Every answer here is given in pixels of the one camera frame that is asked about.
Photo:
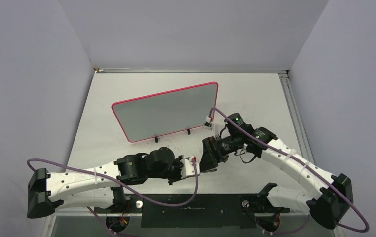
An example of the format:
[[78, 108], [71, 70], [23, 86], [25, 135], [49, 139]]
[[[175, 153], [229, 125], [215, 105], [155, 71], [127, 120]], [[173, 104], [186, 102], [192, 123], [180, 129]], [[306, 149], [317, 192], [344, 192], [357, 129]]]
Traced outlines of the pink framed whiteboard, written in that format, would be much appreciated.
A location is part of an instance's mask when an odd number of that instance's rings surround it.
[[217, 103], [217, 82], [115, 102], [111, 109], [130, 143], [201, 127]]

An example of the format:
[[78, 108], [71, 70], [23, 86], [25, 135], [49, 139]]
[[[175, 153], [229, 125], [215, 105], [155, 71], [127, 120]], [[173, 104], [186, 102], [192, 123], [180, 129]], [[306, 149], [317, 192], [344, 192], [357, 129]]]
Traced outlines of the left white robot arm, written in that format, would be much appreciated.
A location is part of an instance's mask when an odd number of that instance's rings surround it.
[[[195, 156], [175, 157], [171, 149], [161, 147], [147, 153], [126, 155], [106, 164], [88, 169], [65, 166], [65, 172], [34, 169], [28, 182], [27, 218], [47, 217], [58, 209], [98, 207], [121, 212], [136, 207], [136, 201], [126, 200], [124, 190], [160, 206], [181, 207], [192, 202], [198, 192], [200, 164]], [[148, 179], [166, 179], [168, 184], [195, 178], [192, 196], [181, 203], [154, 200], [133, 188]]]

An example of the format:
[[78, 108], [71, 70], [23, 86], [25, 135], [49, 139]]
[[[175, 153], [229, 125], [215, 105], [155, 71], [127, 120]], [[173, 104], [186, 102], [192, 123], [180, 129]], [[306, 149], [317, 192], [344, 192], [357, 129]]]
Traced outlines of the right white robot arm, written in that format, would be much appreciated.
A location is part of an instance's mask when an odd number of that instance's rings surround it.
[[202, 140], [200, 171], [217, 168], [230, 154], [252, 153], [286, 173], [304, 191], [267, 184], [260, 192], [258, 205], [263, 211], [288, 208], [309, 214], [319, 225], [334, 229], [353, 203], [352, 183], [348, 176], [327, 172], [301, 157], [273, 132], [264, 127], [253, 128], [239, 113], [225, 120], [229, 136], [211, 136]]

